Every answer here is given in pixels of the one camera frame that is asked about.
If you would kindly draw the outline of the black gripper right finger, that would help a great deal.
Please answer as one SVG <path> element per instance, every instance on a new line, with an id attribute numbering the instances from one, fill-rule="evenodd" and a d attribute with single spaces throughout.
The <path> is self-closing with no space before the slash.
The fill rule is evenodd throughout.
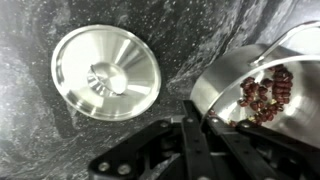
<path id="1" fill-rule="evenodd" d="M 320 180 L 320 149 L 249 120 L 206 123 L 252 180 Z"/>

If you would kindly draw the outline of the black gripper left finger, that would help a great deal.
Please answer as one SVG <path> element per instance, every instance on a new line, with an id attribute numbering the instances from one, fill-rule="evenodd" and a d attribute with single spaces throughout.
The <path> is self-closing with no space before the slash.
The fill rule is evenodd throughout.
<path id="1" fill-rule="evenodd" d="M 184 114 L 175 121 L 155 121 L 92 160 L 89 180 L 138 180 L 165 161 L 156 180 L 213 180 L 200 114 L 192 101 L 182 105 Z"/>

